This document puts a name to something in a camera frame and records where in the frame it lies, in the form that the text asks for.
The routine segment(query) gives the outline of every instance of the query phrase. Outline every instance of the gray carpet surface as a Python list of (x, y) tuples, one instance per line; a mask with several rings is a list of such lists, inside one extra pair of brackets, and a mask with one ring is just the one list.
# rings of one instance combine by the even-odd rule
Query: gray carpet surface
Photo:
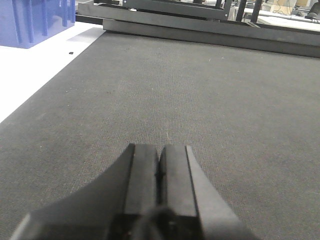
[(128, 143), (191, 145), (257, 236), (320, 239), (319, 121), (318, 59), (105, 33), (0, 124), (0, 239)]

